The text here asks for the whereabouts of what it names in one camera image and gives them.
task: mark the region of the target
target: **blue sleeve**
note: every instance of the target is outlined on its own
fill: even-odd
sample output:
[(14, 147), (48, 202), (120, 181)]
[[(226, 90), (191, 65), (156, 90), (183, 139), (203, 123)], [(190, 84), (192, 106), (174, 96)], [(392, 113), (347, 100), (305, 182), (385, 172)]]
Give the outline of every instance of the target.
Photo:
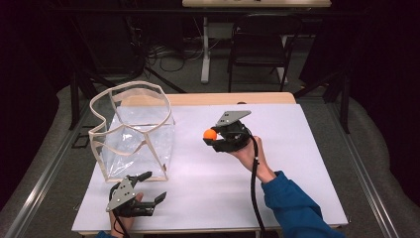
[(115, 236), (107, 234), (104, 231), (99, 231), (99, 233), (95, 236), (95, 238), (115, 238)]
[(265, 205), (272, 209), (285, 238), (342, 238), (322, 219), (321, 208), (283, 172), (262, 184)]

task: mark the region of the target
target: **clear plastic container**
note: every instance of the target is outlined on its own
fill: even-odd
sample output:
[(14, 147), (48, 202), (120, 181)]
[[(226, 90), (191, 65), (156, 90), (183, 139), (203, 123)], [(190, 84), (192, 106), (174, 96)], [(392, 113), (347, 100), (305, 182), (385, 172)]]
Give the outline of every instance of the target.
[(152, 172), (168, 180), (174, 137), (170, 103), (163, 90), (145, 81), (109, 88), (90, 101), (99, 125), (90, 144), (106, 181)]

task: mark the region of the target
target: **chair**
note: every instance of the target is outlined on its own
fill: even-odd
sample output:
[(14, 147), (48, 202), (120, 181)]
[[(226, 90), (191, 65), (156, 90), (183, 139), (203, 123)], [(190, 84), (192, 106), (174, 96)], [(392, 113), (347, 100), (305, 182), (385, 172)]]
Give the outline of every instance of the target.
[(283, 67), (280, 90), (293, 48), (293, 42), (302, 28), (300, 19), (290, 15), (248, 14), (241, 17), (232, 29), (232, 46), (228, 62), (229, 89), (232, 90), (233, 66)]

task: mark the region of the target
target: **hand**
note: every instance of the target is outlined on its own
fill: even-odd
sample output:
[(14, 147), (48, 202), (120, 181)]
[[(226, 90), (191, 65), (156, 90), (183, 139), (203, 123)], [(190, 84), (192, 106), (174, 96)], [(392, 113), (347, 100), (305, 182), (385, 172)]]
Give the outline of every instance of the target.
[[(271, 170), (265, 160), (265, 154), (263, 153), (263, 141), (260, 137), (254, 136), (259, 147), (259, 166), (257, 167), (257, 177), (262, 183), (267, 183), (275, 178), (275, 173)], [(248, 145), (241, 150), (230, 153), (232, 156), (238, 158), (242, 165), (249, 171), (253, 169), (253, 163), (255, 159), (254, 143), (250, 139)]]
[[(137, 201), (141, 201), (143, 198), (143, 193), (139, 192), (136, 195), (136, 200)], [(109, 218), (111, 220), (111, 235), (115, 236), (117, 238), (123, 238), (124, 235), (123, 233), (123, 229), (121, 228), (120, 224), (118, 222), (116, 222), (114, 213), (112, 211), (109, 212)], [(126, 228), (127, 231), (129, 231), (134, 223), (134, 217), (121, 217), (119, 216), (121, 222), (123, 223), (124, 227)]]

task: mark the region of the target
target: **small orange ball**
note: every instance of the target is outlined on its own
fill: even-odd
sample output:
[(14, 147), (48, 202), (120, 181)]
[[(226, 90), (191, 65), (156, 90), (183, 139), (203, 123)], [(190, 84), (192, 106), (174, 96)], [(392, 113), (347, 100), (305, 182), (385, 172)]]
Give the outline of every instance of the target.
[(214, 141), (217, 138), (217, 133), (213, 129), (207, 129), (203, 134), (203, 138), (204, 139), (211, 139), (211, 140)]

